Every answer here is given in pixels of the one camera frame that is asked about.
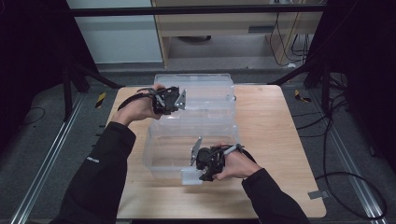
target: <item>light wood tabletop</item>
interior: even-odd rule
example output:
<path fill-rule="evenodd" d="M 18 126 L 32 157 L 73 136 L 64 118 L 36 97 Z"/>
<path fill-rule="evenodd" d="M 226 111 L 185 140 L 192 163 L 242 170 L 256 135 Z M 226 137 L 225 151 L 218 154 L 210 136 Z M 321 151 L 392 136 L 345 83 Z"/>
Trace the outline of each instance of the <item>light wood tabletop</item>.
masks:
<path fill-rule="evenodd" d="M 119 90 L 109 119 L 118 106 L 139 88 Z M 264 167 L 281 189 L 303 208 L 308 217 L 324 217 L 303 146 L 282 90 L 278 86 L 235 85 L 236 115 L 241 145 Z M 183 186 L 180 179 L 154 178 L 142 161 L 151 119 L 133 122 L 134 149 L 118 218 L 257 218 L 241 179 Z"/>

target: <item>black horizontal bar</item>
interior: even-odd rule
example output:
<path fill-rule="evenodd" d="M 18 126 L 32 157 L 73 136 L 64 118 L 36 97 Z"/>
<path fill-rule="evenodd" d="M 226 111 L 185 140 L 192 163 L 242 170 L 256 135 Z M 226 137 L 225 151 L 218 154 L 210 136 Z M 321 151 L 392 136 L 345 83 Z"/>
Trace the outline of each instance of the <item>black horizontal bar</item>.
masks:
<path fill-rule="evenodd" d="M 323 4 L 299 5 L 249 5 L 249 6 L 200 6 L 200 7 L 117 7 L 79 8 L 44 11 L 45 14 L 67 14 L 73 17 L 143 16 L 175 14 L 221 14 L 258 12 L 315 12 L 329 9 Z"/>

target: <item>white logo on sleeve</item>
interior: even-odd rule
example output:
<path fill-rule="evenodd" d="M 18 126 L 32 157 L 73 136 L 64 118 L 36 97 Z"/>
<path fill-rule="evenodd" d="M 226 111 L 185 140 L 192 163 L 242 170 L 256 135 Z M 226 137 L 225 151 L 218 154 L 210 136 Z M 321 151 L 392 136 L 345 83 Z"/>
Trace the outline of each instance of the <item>white logo on sleeve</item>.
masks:
<path fill-rule="evenodd" d="M 94 159 L 94 158 L 92 158 L 92 157 L 87 157 L 87 160 L 93 161 L 93 162 L 96 162 L 96 163 L 99 163 L 99 160 Z"/>

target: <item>hand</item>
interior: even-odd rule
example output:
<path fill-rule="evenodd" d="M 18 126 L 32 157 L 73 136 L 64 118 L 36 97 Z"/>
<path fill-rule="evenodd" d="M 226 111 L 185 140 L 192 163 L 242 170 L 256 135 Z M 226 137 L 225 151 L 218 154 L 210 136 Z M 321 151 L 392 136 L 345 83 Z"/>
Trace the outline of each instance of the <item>hand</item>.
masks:
<path fill-rule="evenodd" d="M 154 90 L 165 88 L 162 84 L 156 83 L 152 87 Z M 137 93 L 147 93 L 149 91 L 143 90 Z M 152 99 L 149 97 L 142 97 L 134 100 L 121 110 L 117 111 L 111 121 L 129 126 L 132 121 L 142 120 L 146 118 L 159 119 L 161 115 L 155 114 L 152 108 Z"/>
<path fill-rule="evenodd" d="M 251 161 L 244 154 L 239 151 L 233 151 L 225 155 L 225 167 L 223 171 L 213 175 L 213 178 L 217 180 L 223 180 L 228 177 L 247 178 L 260 169 L 261 167 L 257 163 Z"/>

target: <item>transparent storage bin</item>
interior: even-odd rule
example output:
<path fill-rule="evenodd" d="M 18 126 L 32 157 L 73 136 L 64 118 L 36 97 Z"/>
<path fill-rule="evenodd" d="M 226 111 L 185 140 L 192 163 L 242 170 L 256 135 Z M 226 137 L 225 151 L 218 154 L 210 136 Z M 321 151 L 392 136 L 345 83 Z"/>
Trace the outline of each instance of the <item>transparent storage bin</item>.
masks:
<path fill-rule="evenodd" d="M 198 138 L 203 137 L 201 147 L 239 143 L 233 81 L 229 74 L 166 74 L 157 75 L 154 83 L 185 89 L 186 110 L 150 123 L 143 163 L 155 178 L 182 178 L 183 184 L 198 184 L 199 172 L 194 172 L 195 164 L 190 167 L 191 149 Z"/>

